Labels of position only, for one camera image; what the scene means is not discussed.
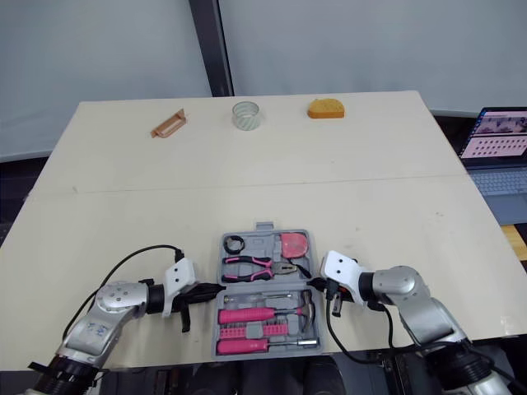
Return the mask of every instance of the gray plastic case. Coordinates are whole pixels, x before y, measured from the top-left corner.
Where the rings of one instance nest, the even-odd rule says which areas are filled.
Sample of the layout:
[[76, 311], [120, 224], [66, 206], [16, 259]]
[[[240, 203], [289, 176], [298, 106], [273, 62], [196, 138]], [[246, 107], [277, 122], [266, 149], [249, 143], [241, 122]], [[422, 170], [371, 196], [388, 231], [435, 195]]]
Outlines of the gray plastic case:
[[[322, 353], [323, 344], [320, 337], [319, 330], [319, 316], [318, 310], [320, 303], [320, 293], [308, 286], [306, 282], [309, 280], [303, 276], [300, 271], [296, 271], [286, 275], [275, 275], [271, 280], [256, 280], [252, 282], [237, 282], [225, 283], [222, 281], [224, 274], [231, 274], [237, 276], [244, 276], [254, 272], [261, 271], [262, 268], [250, 263], [237, 264], [223, 264], [223, 258], [235, 257], [239, 255], [249, 255], [252, 257], [270, 257], [274, 262], [286, 261], [282, 258], [282, 244], [280, 240], [281, 233], [301, 233], [306, 236], [308, 241], [308, 250], [304, 257], [294, 258], [292, 261], [305, 267], [313, 277], [315, 277], [315, 265], [313, 260], [313, 244], [310, 241], [310, 236], [306, 230], [275, 230], [272, 222], [259, 222], [256, 224], [256, 230], [250, 232], [236, 232], [226, 233], [222, 236], [220, 246], [220, 270], [218, 271], [218, 283], [226, 286], [226, 289], [219, 292], [217, 295], [217, 313], [212, 335], [212, 356], [215, 360], [253, 360], [265, 358], [285, 358], [295, 356], [315, 356]], [[244, 239], [245, 248], [238, 255], [230, 255], [223, 248], [223, 240], [229, 235], [238, 235]], [[217, 353], [217, 343], [220, 340], [220, 330], [225, 325], [218, 323], [218, 315], [221, 309], [245, 309], [249, 307], [272, 307], [275, 309], [294, 309], [300, 306], [301, 292], [303, 290], [310, 290], [311, 298], [315, 306], [315, 319], [305, 333], [301, 333], [301, 326], [303, 318], [295, 314], [279, 315], [278, 318], [268, 320], [266, 322], [255, 322], [240, 324], [245, 326], [245, 333], [247, 338], [264, 338], [262, 335], [265, 323], [274, 323], [287, 321], [288, 335], [265, 337], [270, 342], [286, 342], [295, 341], [298, 338], [312, 339], [317, 338], [318, 343], [315, 346], [270, 346], [267, 352], [253, 352], [250, 354], [232, 354], [220, 355]], [[265, 299], [261, 300], [260, 296], [265, 295], [287, 295], [291, 297]]]

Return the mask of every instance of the black pole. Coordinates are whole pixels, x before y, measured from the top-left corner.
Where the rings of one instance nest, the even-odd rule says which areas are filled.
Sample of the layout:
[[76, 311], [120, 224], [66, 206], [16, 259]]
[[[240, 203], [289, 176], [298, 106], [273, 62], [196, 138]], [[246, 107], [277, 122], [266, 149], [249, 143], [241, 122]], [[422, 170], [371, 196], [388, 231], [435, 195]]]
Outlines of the black pole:
[[218, 0], [189, 0], [212, 96], [234, 96]]

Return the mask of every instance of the laptop keyboard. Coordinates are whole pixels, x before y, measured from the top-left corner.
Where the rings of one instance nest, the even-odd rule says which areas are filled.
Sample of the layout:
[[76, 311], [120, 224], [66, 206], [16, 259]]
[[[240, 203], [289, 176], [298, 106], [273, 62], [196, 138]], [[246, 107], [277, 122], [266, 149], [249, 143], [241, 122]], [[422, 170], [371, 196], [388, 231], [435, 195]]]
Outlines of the laptop keyboard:
[[527, 193], [527, 169], [471, 173], [483, 196]]

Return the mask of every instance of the laptop screen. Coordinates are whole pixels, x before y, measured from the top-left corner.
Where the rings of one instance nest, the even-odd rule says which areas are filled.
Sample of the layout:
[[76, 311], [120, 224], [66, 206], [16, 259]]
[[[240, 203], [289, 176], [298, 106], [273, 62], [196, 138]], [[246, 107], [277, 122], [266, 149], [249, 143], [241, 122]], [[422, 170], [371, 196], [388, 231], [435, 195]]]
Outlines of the laptop screen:
[[468, 168], [527, 165], [527, 108], [485, 108], [459, 157]]

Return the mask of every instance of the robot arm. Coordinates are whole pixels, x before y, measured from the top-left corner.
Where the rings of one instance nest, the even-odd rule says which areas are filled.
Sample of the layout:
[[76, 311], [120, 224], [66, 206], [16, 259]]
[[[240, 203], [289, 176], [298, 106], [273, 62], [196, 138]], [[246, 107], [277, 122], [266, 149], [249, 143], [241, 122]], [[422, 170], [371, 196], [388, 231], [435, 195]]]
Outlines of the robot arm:
[[223, 287], [198, 284], [190, 259], [181, 258], [165, 272], [163, 284], [117, 281], [102, 286], [85, 317], [64, 338], [48, 366], [33, 362], [41, 373], [31, 394], [83, 394], [117, 344], [125, 323], [145, 314], [185, 311], [189, 303], [213, 299]]
[[[469, 340], [446, 307], [431, 297], [419, 273], [411, 267], [367, 272], [351, 259], [329, 251], [322, 275], [346, 288], [355, 303], [392, 304], [399, 310], [404, 328], [418, 346], [432, 345], [422, 351], [445, 393], [459, 395], [510, 394], [499, 376], [480, 355], [467, 351]], [[435, 342], [451, 346], [433, 347]]]

